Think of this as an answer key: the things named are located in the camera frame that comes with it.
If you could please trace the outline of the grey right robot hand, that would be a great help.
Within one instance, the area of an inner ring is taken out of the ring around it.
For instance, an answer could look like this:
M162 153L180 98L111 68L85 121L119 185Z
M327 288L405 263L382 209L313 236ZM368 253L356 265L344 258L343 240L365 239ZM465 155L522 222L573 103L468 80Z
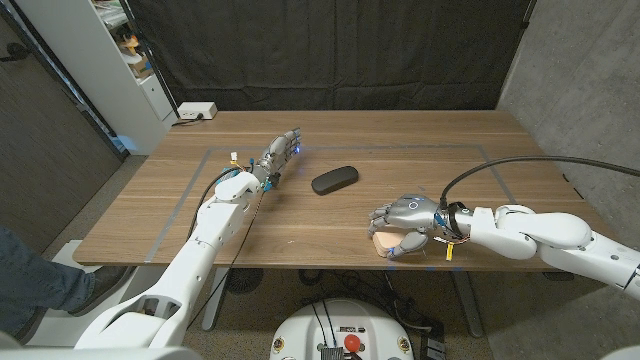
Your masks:
M429 232L437 226L446 228L448 223L439 205L418 194L404 194L396 201L378 207L369 214L368 234L379 236L384 227L408 230L398 245L390 247L384 257L394 259L423 248L429 239Z

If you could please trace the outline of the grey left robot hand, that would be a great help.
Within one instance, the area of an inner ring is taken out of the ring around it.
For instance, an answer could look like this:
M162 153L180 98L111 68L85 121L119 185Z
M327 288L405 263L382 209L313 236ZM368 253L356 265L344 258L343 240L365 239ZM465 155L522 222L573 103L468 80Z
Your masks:
M261 190L276 187L281 172L293 156L300 152L300 129L294 128L276 137L255 162L252 174L259 180Z

